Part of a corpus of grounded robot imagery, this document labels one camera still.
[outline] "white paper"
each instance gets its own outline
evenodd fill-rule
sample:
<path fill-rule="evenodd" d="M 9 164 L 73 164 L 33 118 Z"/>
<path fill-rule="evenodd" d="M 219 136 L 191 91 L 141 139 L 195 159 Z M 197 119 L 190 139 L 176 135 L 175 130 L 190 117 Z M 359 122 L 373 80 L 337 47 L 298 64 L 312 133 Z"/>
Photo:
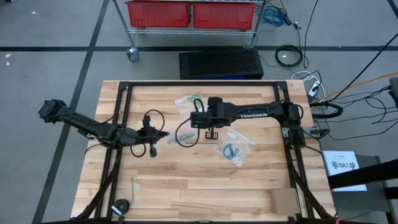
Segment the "white paper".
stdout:
<path fill-rule="evenodd" d="M 323 160 L 325 161 L 328 175 L 336 175 L 343 172 L 359 169 L 353 151 L 323 151 Z M 366 185 L 355 185 L 350 187 L 341 187 L 333 189 L 334 192 L 345 191 L 367 191 Z"/>

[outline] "white label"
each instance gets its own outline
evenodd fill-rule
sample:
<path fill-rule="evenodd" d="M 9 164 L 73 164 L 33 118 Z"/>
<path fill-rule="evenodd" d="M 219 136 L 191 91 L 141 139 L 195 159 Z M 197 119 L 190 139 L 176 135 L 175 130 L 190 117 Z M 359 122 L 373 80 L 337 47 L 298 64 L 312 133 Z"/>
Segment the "white label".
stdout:
<path fill-rule="evenodd" d="M 234 134 L 232 134 L 232 133 L 228 133 L 228 136 L 233 138 L 233 139 L 236 138 L 236 136 Z"/>
<path fill-rule="evenodd" d="M 112 206 L 112 209 L 113 209 L 117 214 L 122 215 L 122 213 L 121 213 L 115 206 Z"/>

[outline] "red basket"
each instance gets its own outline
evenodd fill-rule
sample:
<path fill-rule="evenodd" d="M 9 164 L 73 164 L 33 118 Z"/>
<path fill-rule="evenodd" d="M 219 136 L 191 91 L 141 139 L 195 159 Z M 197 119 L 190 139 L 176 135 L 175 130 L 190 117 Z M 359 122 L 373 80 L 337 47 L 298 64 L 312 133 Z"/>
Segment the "red basket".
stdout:
<path fill-rule="evenodd" d="M 132 27 L 188 27 L 187 2 L 126 2 Z"/>
<path fill-rule="evenodd" d="M 193 3 L 194 28 L 251 29 L 253 3 L 199 2 Z"/>

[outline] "wooden table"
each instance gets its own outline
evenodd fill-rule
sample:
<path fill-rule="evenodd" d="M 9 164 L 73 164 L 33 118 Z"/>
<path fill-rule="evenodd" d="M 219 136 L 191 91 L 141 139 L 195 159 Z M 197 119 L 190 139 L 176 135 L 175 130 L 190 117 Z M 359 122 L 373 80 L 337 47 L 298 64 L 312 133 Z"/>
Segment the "wooden table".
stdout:
<path fill-rule="evenodd" d="M 290 100 L 304 108 L 302 126 L 313 126 L 302 81 L 287 80 L 287 84 Z M 95 119 L 101 121 L 112 116 L 118 85 L 118 81 L 103 83 Z M 206 100 L 209 96 L 219 96 L 224 102 L 236 105 L 274 101 L 272 88 L 264 86 L 135 86 L 127 126 L 141 128 L 144 113 L 157 109 L 165 116 L 164 131 L 173 133 L 183 121 L 174 101 L 192 93 L 202 93 Z M 151 125 L 161 126 L 158 114 L 151 113 L 150 118 Z M 116 199 L 130 200 L 132 177 L 134 202 L 125 215 L 126 220 L 286 220 L 287 216 L 271 212 L 269 198 L 269 189 L 290 187 L 279 123 L 272 118 L 242 119 L 235 121 L 232 128 L 256 143 L 241 168 L 215 151 L 220 141 L 204 139 L 205 130 L 201 132 L 199 143 L 192 148 L 169 145 L 167 138 L 161 139 L 156 144 L 156 158 L 150 158 L 149 152 L 142 158 L 135 158 L 129 148 L 124 148 Z M 220 139 L 224 131 L 225 128 L 220 129 Z M 307 145 L 318 148 L 314 139 L 307 139 Z M 134 146 L 133 150 L 138 154 L 141 148 Z M 72 217 L 82 212 L 97 192 L 105 152 L 101 146 L 87 152 Z M 322 157 L 308 148 L 302 149 L 302 157 L 310 190 L 334 215 Z M 108 194 L 104 196 L 102 216 L 108 197 Z M 302 213 L 306 216 L 301 193 L 299 198 Z"/>

